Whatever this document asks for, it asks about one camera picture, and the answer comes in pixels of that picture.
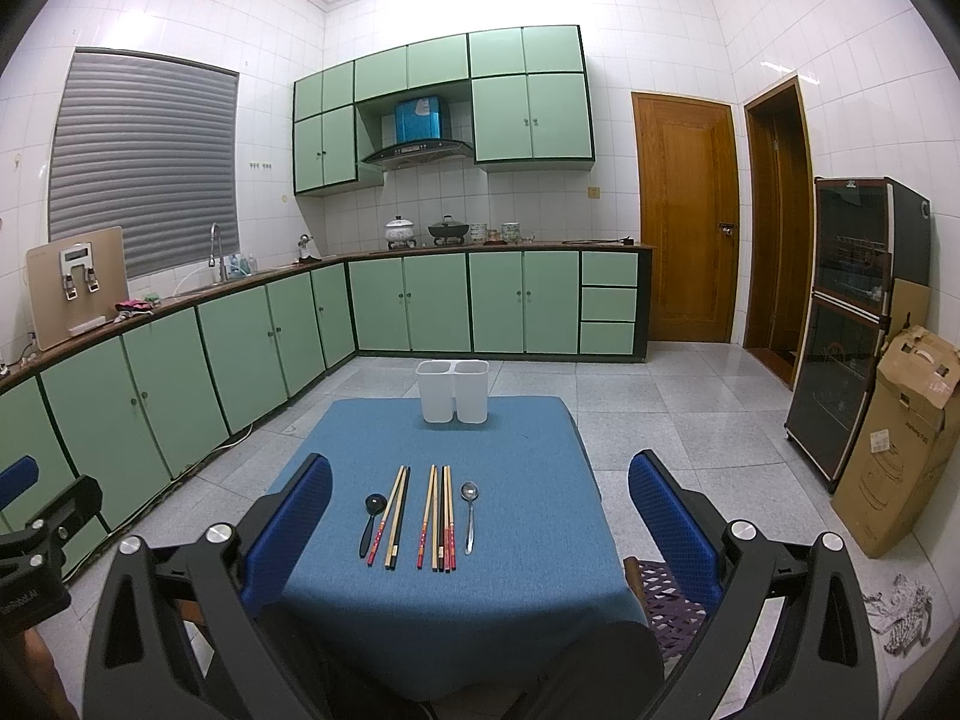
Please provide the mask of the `black spoon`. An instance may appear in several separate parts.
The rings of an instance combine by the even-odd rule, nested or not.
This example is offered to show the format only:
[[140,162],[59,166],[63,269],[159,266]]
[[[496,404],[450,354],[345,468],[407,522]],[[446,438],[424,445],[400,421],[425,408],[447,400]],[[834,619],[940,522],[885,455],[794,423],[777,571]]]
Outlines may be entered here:
[[359,540],[359,557],[366,557],[368,555],[371,539],[373,539],[374,524],[376,523],[377,517],[386,510],[386,505],[387,499],[379,493],[368,494],[366,499],[364,499],[364,509],[366,509],[368,520],[366,520],[366,525],[364,525],[364,530]]

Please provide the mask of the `plain wooden chopstick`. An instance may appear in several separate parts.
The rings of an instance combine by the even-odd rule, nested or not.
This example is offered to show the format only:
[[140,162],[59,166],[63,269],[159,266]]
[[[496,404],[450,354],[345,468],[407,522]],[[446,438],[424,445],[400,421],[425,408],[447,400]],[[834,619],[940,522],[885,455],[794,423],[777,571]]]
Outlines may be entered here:
[[439,481],[441,481],[441,472],[438,466],[431,467],[430,479],[430,544],[431,544],[431,570],[441,571],[441,559],[443,559],[443,528],[439,520]]
[[387,543],[387,553],[384,557],[384,567],[387,571],[393,571],[397,564],[398,540],[402,533],[402,520],[404,520],[405,497],[407,497],[407,488],[409,487],[410,466],[404,466],[400,486],[395,496],[394,515],[392,516],[391,533],[389,533],[389,543]]

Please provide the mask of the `silver metal spoon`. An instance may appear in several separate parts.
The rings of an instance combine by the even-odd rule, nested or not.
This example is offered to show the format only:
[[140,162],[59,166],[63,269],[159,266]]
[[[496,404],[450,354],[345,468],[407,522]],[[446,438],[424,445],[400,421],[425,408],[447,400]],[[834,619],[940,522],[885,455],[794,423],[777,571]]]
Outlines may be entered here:
[[464,554],[470,556],[475,546],[475,502],[478,499],[477,484],[473,481],[466,481],[460,486],[460,497],[467,504],[467,531],[466,541],[464,541]]

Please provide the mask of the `green lower kitchen cabinets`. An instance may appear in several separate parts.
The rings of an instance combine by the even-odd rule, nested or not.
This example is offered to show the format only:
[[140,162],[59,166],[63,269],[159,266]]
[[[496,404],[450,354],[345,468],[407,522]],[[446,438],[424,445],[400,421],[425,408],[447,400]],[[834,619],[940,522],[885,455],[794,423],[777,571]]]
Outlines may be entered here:
[[642,245],[370,255],[96,333],[3,387],[3,461],[39,468],[3,528],[91,476],[103,504],[67,544],[78,566],[230,437],[359,353],[639,361],[651,280]]

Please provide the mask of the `purple patterned stool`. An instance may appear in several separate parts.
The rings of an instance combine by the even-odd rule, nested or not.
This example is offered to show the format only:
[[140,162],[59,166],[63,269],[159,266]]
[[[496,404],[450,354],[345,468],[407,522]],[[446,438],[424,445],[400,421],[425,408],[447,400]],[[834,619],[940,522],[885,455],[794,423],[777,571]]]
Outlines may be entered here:
[[706,621],[706,611],[690,601],[665,562],[640,561],[635,556],[623,560],[628,587],[640,600],[661,651],[665,667],[675,667]]

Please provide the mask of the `blue table cloth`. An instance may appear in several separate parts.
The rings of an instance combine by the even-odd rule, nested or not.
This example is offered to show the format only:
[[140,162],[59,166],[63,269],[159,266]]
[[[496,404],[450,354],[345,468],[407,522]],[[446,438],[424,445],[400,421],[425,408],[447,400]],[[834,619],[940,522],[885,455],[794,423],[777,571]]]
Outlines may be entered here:
[[332,497],[281,601],[400,694],[519,686],[581,635],[643,621],[563,400],[494,397],[477,426],[338,400],[275,481],[313,454]]

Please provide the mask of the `pink cloth on counter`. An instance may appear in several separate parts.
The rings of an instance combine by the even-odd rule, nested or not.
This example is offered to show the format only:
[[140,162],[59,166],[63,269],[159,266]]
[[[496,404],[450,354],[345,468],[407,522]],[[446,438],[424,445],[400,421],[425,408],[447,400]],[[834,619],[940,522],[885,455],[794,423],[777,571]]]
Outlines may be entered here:
[[153,301],[140,301],[139,299],[128,299],[127,301],[117,302],[116,310],[119,314],[130,314],[139,316],[140,314],[151,314],[158,307]]

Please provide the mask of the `cardboard panel water purifier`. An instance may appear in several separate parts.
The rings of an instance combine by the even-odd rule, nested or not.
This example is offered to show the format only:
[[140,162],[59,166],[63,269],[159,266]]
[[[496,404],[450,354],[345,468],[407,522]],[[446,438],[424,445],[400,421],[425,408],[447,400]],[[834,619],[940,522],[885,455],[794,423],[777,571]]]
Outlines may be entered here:
[[103,327],[128,300],[120,226],[82,232],[26,252],[26,283],[37,346],[47,351]]

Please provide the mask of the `white double utensil holder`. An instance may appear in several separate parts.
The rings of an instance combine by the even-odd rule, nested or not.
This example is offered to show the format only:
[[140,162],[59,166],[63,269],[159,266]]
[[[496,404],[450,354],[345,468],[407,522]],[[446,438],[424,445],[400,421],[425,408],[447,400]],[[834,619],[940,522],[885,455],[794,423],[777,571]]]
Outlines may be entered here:
[[428,424],[483,424],[490,365],[481,359],[428,359],[416,366],[421,416]]

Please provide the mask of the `cardboard box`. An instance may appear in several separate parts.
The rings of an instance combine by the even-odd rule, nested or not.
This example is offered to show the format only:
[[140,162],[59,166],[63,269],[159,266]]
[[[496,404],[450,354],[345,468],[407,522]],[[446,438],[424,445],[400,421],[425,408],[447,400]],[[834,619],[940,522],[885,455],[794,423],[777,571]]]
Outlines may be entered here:
[[887,344],[832,507],[869,557],[907,536],[958,442],[958,349],[913,325]]

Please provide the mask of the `chrome sink faucet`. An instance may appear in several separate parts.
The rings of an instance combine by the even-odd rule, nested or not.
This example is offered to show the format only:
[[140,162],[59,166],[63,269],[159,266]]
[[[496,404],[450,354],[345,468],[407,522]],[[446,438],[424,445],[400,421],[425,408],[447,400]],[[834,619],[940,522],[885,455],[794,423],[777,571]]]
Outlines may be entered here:
[[215,271],[213,281],[223,284],[226,281],[226,263],[224,263],[223,239],[220,225],[213,223],[210,226],[210,252],[208,252],[208,266]]

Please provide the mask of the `small kettle on counter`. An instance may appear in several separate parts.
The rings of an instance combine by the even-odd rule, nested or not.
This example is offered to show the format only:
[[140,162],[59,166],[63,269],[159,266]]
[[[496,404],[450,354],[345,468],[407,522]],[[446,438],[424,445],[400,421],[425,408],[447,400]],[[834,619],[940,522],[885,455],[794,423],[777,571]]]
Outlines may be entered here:
[[306,263],[316,263],[322,260],[322,257],[317,253],[316,246],[314,245],[314,239],[311,234],[304,232],[299,236],[298,242],[296,243],[298,248],[298,263],[299,265],[306,265]]

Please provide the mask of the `white cooking pot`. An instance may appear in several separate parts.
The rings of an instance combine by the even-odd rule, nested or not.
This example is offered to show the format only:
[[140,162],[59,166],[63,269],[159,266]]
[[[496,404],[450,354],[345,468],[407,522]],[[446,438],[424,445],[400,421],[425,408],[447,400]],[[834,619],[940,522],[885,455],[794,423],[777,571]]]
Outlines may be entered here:
[[386,241],[389,249],[413,249],[416,246],[415,224],[397,215],[386,223]]

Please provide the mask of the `grey window blind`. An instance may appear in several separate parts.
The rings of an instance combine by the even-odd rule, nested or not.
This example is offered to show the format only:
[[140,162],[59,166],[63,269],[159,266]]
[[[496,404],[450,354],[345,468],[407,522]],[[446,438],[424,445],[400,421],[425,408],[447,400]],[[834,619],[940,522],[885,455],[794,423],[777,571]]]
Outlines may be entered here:
[[125,271],[208,259],[210,226],[239,250],[239,75],[141,52],[73,54],[50,147],[53,241],[120,226]]

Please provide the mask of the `black wok with lid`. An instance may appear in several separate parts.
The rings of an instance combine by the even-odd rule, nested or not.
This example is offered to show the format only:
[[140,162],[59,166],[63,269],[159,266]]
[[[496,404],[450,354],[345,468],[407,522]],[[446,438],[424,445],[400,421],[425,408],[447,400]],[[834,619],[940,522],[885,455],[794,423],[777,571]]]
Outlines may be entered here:
[[443,245],[464,245],[469,237],[470,226],[462,221],[455,220],[451,215],[444,215],[441,221],[428,226],[428,232],[438,247]]

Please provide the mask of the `black glass disinfection cabinet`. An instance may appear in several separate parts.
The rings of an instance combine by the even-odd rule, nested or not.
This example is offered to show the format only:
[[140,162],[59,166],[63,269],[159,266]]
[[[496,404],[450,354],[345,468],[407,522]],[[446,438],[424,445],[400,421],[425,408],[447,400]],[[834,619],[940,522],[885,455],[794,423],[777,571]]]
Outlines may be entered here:
[[833,489],[890,338],[928,318],[931,202],[892,177],[814,182],[812,281],[784,434]]

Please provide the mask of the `wooden closed door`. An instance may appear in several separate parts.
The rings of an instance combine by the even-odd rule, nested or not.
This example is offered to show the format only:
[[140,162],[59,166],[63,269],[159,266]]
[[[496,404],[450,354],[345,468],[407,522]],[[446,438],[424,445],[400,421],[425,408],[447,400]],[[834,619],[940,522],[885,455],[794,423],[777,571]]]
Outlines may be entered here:
[[732,110],[635,93],[641,242],[652,249],[658,341],[731,339],[739,263],[739,179]]

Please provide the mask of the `black range hood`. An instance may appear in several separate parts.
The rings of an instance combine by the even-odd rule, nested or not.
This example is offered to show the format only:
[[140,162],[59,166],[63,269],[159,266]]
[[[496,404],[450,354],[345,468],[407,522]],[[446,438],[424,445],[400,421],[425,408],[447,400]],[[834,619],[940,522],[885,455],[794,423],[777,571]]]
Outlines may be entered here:
[[436,163],[449,158],[473,158],[473,148],[454,138],[423,138],[413,142],[384,146],[363,158],[364,164],[381,167],[382,171],[397,171],[405,167]]

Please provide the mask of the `blue box on hood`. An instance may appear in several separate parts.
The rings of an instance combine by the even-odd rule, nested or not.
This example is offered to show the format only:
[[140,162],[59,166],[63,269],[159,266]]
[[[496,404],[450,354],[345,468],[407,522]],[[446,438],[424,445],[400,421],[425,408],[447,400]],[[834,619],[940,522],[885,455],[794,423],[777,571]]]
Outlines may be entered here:
[[444,140],[451,136],[451,116],[446,99],[423,96],[394,107],[395,139],[398,143]]

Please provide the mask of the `open wooden door frame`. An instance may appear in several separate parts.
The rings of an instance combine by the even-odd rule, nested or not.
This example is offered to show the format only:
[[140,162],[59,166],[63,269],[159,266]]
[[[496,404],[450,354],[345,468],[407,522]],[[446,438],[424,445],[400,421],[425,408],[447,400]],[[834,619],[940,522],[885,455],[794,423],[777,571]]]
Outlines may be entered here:
[[750,289],[743,346],[786,385],[799,372],[812,281],[814,174],[800,81],[745,105],[750,158]]

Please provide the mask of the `green upper wall cabinets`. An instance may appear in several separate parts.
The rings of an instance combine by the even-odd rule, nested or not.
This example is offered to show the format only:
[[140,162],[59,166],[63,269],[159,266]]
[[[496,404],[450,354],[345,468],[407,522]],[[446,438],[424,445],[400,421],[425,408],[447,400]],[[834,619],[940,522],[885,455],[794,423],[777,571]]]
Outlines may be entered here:
[[433,37],[316,71],[293,86],[293,188],[322,197],[377,187],[363,163],[395,139],[394,107],[449,105],[451,136],[487,171],[589,167],[596,159],[586,54],[576,25]]

